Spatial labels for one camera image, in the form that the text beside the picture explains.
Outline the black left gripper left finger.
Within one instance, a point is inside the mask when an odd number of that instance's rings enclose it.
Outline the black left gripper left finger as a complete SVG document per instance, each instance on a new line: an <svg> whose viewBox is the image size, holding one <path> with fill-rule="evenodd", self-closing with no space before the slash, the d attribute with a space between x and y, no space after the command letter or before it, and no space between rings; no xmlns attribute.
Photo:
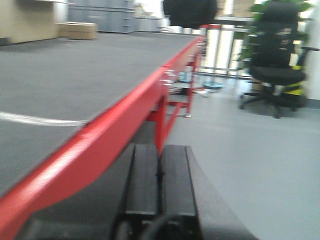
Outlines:
<svg viewBox="0 0 320 240"><path fill-rule="evenodd" d="M154 216L158 210L158 152L152 144L135 146L125 213Z"/></svg>

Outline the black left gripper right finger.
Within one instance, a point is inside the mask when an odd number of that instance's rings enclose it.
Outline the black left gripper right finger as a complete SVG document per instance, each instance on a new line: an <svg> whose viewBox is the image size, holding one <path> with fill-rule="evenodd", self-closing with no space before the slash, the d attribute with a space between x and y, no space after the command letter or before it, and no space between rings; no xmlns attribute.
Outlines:
<svg viewBox="0 0 320 240"><path fill-rule="evenodd" d="M166 145L162 152L162 206L169 215L197 215L186 147Z"/></svg>

